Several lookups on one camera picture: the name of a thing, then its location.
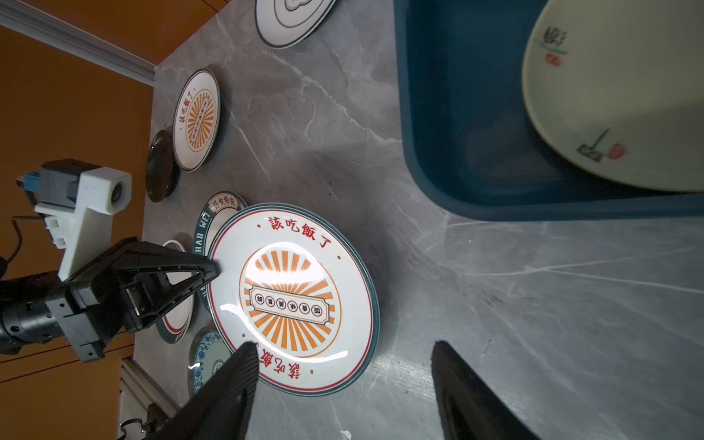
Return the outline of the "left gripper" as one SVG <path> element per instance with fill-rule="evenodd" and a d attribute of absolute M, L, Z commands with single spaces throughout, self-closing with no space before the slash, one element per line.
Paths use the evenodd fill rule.
<path fill-rule="evenodd" d="M 137 332 L 221 273 L 210 258 L 127 238 L 68 282 L 55 271 L 1 282 L 1 353 L 64 337 L 84 363 L 106 356 L 110 332 Z"/>

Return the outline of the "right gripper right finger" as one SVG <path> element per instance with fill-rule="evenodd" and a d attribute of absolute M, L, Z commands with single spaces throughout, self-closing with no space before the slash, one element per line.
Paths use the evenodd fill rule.
<path fill-rule="evenodd" d="M 434 344 L 432 377 L 446 439 L 535 439 L 446 341 Z"/>

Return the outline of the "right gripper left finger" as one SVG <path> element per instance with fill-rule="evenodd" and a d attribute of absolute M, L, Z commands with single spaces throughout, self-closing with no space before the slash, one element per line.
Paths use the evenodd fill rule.
<path fill-rule="evenodd" d="M 244 439 L 259 380 L 252 342 L 236 350 L 210 381 L 150 439 Z"/>

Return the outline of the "black plate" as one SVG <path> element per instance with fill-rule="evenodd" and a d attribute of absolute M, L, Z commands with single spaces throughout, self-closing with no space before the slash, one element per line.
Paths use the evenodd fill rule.
<path fill-rule="evenodd" d="M 150 143 L 146 165 L 146 193 L 153 203 L 159 203 L 175 190 L 180 167 L 173 154 L 172 135 L 167 130 L 159 131 Z"/>

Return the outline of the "cream yellow plate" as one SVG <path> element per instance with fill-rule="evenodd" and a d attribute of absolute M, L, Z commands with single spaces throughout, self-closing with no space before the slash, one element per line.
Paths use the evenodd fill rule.
<path fill-rule="evenodd" d="M 550 1 L 528 40 L 522 95 L 561 157 L 635 187 L 703 189 L 700 1 Z"/>

